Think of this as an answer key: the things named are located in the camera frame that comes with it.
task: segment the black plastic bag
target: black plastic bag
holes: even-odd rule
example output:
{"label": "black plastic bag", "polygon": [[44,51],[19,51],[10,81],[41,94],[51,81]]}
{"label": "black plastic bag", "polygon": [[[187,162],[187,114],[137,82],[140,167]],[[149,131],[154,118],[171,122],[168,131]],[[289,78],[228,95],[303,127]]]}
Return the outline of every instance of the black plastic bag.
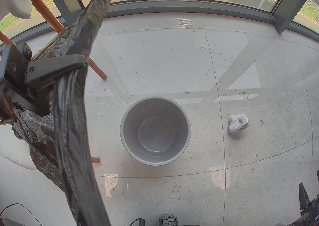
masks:
{"label": "black plastic bag", "polygon": [[110,1],[91,0],[72,27],[64,29],[33,57],[41,60],[81,54],[86,64],[58,78],[53,88],[52,114],[39,117],[24,111],[13,125],[16,136],[30,144],[36,167],[65,192],[78,226],[110,225],[91,163],[83,99],[90,51]]}

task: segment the gray metal window frame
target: gray metal window frame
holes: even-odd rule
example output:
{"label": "gray metal window frame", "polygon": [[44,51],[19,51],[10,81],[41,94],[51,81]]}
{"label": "gray metal window frame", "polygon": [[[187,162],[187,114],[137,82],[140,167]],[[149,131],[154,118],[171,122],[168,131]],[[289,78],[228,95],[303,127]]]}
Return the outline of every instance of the gray metal window frame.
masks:
{"label": "gray metal window frame", "polygon": [[[62,14],[62,24],[72,25],[84,9],[81,0],[53,0]],[[277,32],[285,29],[300,33],[319,42],[319,34],[293,22],[293,18],[300,11],[307,0],[277,0],[271,12],[237,5],[228,2],[208,0],[134,0],[111,3],[107,18],[123,15],[160,13],[160,12],[190,12],[219,14],[240,17],[272,24]],[[16,43],[27,41],[39,35],[52,31],[52,28],[43,23],[28,29],[12,40]]]}

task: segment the white tile floor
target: white tile floor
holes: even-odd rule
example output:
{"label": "white tile floor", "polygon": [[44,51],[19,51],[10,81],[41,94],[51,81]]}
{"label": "white tile floor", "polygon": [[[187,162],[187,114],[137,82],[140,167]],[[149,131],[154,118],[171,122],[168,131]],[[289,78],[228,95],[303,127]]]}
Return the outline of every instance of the white tile floor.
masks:
{"label": "white tile floor", "polygon": [[[54,33],[28,42],[36,53]],[[135,218],[157,225],[288,224],[299,217],[298,184],[319,193],[319,43],[272,25],[205,14],[144,14],[106,19],[91,57],[86,113],[91,155],[113,226]],[[192,137],[176,161],[158,167],[132,159],[120,122],[133,102],[160,95],[187,112]],[[241,138],[230,114],[246,113]],[[42,225],[75,225],[65,195],[40,172],[23,141],[1,127],[0,209],[23,203]],[[21,207],[3,214],[36,225]]]}

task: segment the screw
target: screw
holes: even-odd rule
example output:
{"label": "screw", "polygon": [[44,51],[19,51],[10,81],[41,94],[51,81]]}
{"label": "screw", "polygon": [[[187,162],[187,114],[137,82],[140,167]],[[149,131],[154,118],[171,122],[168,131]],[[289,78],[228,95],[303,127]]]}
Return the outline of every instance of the screw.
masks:
{"label": "screw", "polygon": [[11,66],[13,71],[16,71],[17,65],[16,65],[16,63],[14,61],[11,61],[10,66]]}

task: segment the floor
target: floor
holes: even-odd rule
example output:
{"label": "floor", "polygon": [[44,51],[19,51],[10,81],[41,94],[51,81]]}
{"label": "floor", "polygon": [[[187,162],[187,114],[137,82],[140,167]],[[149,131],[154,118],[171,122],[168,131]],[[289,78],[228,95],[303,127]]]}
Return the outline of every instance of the floor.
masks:
{"label": "floor", "polygon": [[[33,53],[54,33],[28,42]],[[104,20],[91,57],[86,113],[97,183],[113,226],[138,217],[157,225],[162,213],[179,224],[288,224],[300,216],[298,185],[319,193],[319,43],[272,25],[234,17],[165,13]],[[165,96],[187,112],[192,135],[176,161],[147,166],[120,139],[127,108]],[[246,113],[240,138],[229,116]],[[0,210],[19,202],[42,225],[75,225],[65,195],[35,170],[28,146],[1,127]],[[36,220],[21,206],[3,217]]]}

